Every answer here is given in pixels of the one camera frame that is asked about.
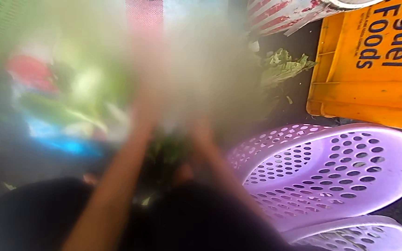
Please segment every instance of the perforated basket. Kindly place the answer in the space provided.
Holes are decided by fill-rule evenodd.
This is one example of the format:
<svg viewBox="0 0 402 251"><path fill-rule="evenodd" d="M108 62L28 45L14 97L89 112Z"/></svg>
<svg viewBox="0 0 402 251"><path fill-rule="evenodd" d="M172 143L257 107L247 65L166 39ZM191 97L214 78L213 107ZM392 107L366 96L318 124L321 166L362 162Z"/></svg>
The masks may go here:
<svg viewBox="0 0 402 251"><path fill-rule="evenodd" d="M287 125L229 154L279 231L360 216L402 197L402 132L373 124Z"/></svg>
<svg viewBox="0 0 402 251"><path fill-rule="evenodd" d="M284 233L293 245L333 251L402 251L402 225L385 216L360 216Z"/></svg>

